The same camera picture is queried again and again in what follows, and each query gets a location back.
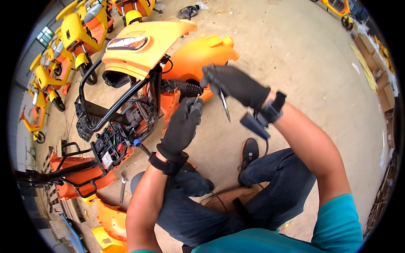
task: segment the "headlight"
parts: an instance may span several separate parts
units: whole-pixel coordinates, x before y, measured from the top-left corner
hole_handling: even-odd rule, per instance
[[[35,90],[35,92],[34,92],[34,97],[33,97],[33,99],[32,99],[32,104],[33,105],[36,105],[36,101],[38,100],[38,93],[39,93],[39,90]]]
[[[108,45],[108,50],[138,50],[143,47],[148,41],[147,37],[132,37],[132,38],[115,38],[112,39]]]

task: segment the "knee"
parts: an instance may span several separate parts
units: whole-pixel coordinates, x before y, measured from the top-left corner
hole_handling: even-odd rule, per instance
[[[141,179],[141,177],[143,176],[143,174],[145,173],[145,171],[139,172],[138,174],[136,174],[132,179],[131,179],[131,193],[133,194],[135,191],[136,186],[139,183],[139,180]]]

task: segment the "wrench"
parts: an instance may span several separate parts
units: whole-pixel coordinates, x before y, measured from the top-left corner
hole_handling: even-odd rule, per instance
[[[125,183],[128,181],[128,179],[126,178],[126,172],[123,171],[121,172],[121,198],[120,198],[120,203],[124,202],[124,191],[125,191]]]

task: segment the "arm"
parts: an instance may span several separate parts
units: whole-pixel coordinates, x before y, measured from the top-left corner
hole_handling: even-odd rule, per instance
[[[166,162],[159,152],[156,157]],[[125,227],[128,252],[147,249],[162,252],[155,235],[155,224],[163,203],[167,175],[152,165],[146,169],[129,202]]]
[[[156,157],[163,162],[178,161],[180,153],[196,134],[201,122],[204,101],[183,99],[167,126],[162,142],[157,145]],[[125,226],[128,252],[150,250],[162,252],[155,235],[155,224],[162,209],[164,188],[168,176],[152,165],[146,169],[130,200]]]
[[[201,87],[210,84],[213,93],[221,89],[244,106],[259,111],[275,93],[233,66],[203,67]],[[286,138],[293,151],[318,180],[320,206],[329,200],[351,193],[342,158],[329,136],[292,105],[285,103],[283,116],[274,126]]]
[[[264,104],[274,98],[275,93],[271,91]],[[319,206],[337,196],[351,194],[343,160],[330,137],[289,103],[284,104],[282,111],[283,116],[274,122],[274,126],[316,176]]]

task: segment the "window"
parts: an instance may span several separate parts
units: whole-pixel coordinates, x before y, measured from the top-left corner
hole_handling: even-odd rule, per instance
[[[36,38],[39,40],[39,42],[41,42],[42,45],[47,47],[54,35],[55,33],[45,26]]]

